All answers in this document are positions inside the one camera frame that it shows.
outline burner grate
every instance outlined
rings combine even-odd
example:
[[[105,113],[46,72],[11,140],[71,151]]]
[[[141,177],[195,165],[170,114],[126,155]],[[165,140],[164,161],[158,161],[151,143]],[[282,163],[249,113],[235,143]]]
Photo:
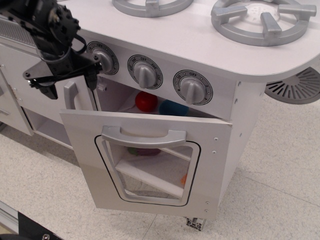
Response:
[[[193,0],[175,0],[167,4],[159,4],[159,0],[145,0],[145,6],[127,2],[126,0],[112,0],[120,12],[140,18],[164,17],[181,12],[189,7]]]
[[[261,2],[260,4],[278,5],[277,13],[294,15],[296,24],[288,30],[283,30],[277,19],[270,12],[261,8],[260,19],[263,25],[261,33],[233,26],[230,18],[244,18],[248,14],[248,8],[232,5],[237,3],[250,5],[250,2],[250,0],[218,0],[211,11],[212,25],[220,34],[238,43],[259,47],[280,46],[301,38],[308,29],[310,17],[317,14],[315,5],[302,5],[295,0],[255,0],[255,2]]]

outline play kitchen stove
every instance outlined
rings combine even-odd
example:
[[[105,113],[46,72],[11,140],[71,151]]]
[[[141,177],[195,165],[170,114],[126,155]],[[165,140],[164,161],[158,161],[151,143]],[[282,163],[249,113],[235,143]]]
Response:
[[[22,78],[39,61],[32,41],[2,19],[2,97],[17,99],[15,127],[72,148],[98,208],[188,217],[201,229],[216,216],[266,84],[319,59],[319,1],[61,3],[104,73],[93,92],[78,77],[47,99]],[[155,110],[137,108],[140,91],[157,96]],[[187,113],[166,115],[158,107],[168,101]]]

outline oven door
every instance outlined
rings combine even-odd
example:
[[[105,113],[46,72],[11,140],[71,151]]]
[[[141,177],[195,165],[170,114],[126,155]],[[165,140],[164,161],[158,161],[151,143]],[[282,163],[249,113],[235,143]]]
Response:
[[[67,109],[60,115],[98,208],[206,219],[216,214],[229,123]]]

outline red ball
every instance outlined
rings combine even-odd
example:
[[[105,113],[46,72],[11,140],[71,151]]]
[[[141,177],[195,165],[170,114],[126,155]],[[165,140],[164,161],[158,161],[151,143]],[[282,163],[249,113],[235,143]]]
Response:
[[[155,95],[141,91],[135,97],[135,105],[141,111],[150,113],[156,109],[158,98]]]

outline speckled floor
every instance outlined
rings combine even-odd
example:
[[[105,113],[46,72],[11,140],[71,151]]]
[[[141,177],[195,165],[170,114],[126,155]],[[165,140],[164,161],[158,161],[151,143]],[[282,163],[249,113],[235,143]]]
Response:
[[[217,218],[202,232],[182,217],[95,208],[74,153],[41,136],[6,127],[0,153],[0,201],[65,240],[320,240],[320,100],[264,96]]]

